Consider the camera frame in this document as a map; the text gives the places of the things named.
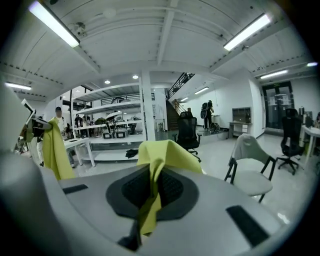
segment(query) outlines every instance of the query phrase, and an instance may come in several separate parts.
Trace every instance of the office chair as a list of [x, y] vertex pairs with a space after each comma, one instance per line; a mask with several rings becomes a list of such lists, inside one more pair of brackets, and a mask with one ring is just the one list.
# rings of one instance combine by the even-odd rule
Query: office chair
[[284, 116], [282, 118], [282, 127], [283, 127], [283, 140], [281, 141], [282, 153], [288, 158], [277, 157], [276, 161], [284, 161], [278, 166], [280, 169], [283, 165], [290, 165], [293, 169], [292, 175], [296, 174], [296, 169], [294, 165], [298, 168], [299, 165], [291, 160], [291, 157], [302, 155], [304, 148], [299, 146], [300, 139], [300, 130], [301, 130], [302, 120], [297, 116]]
[[[243, 170], [237, 171], [237, 160], [255, 159], [264, 164], [262, 170]], [[269, 177], [264, 176], [264, 172], [272, 162]], [[242, 134], [236, 140], [232, 155], [229, 161], [229, 169], [226, 173], [224, 181], [231, 178], [230, 183], [242, 190], [250, 197], [260, 196], [259, 203], [264, 199], [265, 194], [272, 190], [273, 186], [271, 178], [274, 174], [276, 160], [268, 155], [259, 145], [257, 139], [249, 134]]]
[[[174, 137], [174, 141], [189, 153], [195, 153], [198, 155], [198, 152], [195, 149], [199, 147], [201, 135], [198, 134], [197, 140], [197, 118], [193, 117], [191, 112], [185, 111], [180, 114], [177, 124], [179, 129], [178, 139], [177, 134], [174, 134], [172, 135]], [[198, 159], [199, 163], [201, 163], [201, 159], [198, 156], [194, 154], [192, 155]]]

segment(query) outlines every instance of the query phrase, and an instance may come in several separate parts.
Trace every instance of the white table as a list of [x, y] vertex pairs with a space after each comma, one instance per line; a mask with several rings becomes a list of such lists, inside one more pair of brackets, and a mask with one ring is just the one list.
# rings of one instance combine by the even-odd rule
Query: white table
[[93, 167], [95, 167], [96, 163], [95, 163], [95, 159], [94, 159], [94, 157], [92, 155], [92, 152], [91, 152], [89, 138], [72, 138], [72, 139], [64, 141], [65, 149], [69, 149], [69, 148], [73, 148], [74, 147], [74, 151], [75, 151], [76, 157], [77, 157], [77, 159], [79, 161], [79, 164], [82, 166], [83, 163], [82, 163], [82, 160], [81, 160], [81, 156], [79, 154], [79, 150], [77, 149], [77, 146], [79, 146], [80, 144], [85, 144], [85, 146], [86, 146], [86, 148], [88, 150], [88, 154], [89, 154], [89, 158], [90, 158], [91, 164], [92, 164]]
[[304, 131], [303, 136], [302, 136], [302, 141], [304, 141], [306, 133], [310, 135], [310, 143], [309, 143], [309, 147], [308, 147], [308, 153], [306, 154], [305, 162], [304, 162], [304, 168], [306, 168], [308, 165], [308, 161], [311, 156], [311, 153], [314, 151], [315, 146], [316, 146], [316, 139], [315, 138], [320, 137], [320, 129], [315, 128], [315, 127], [307, 128], [305, 125], [302, 125], [302, 129]]

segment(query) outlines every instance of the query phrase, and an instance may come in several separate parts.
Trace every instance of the white pillar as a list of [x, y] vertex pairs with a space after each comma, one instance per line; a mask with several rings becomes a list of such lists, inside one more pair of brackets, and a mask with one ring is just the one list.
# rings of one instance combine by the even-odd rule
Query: white pillar
[[150, 83], [150, 73], [149, 70], [143, 69], [141, 72], [142, 78], [142, 93], [143, 93], [143, 105], [145, 113], [145, 124], [147, 132], [147, 140], [155, 141], [155, 122], [154, 122], [154, 113], [152, 108], [152, 99], [151, 99], [151, 83]]

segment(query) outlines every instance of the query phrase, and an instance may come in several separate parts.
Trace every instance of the doorway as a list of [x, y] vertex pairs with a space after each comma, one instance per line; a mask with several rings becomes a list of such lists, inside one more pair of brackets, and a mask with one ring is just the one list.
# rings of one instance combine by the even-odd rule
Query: doorway
[[267, 128], [282, 130], [282, 117], [286, 109], [295, 108], [291, 82], [274, 83], [263, 86], [265, 103], [265, 125]]

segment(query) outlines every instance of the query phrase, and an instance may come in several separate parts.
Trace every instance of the yellow-green cloth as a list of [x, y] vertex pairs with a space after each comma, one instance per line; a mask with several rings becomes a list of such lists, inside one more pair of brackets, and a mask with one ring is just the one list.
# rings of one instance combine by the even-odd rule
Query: yellow-green cloth
[[52, 118], [49, 122], [53, 126], [43, 135], [42, 154], [44, 166], [53, 170], [57, 180], [74, 178], [64, 140], [58, 127], [58, 120]]
[[139, 146], [137, 165], [149, 164], [150, 197], [139, 211], [140, 233], [147, 234], [156, 227], [156, 212], [161, 209], [157, 180], [164, 166], [172, 166], [202, 174], [198, 159], [173, 140], [144, 141]]

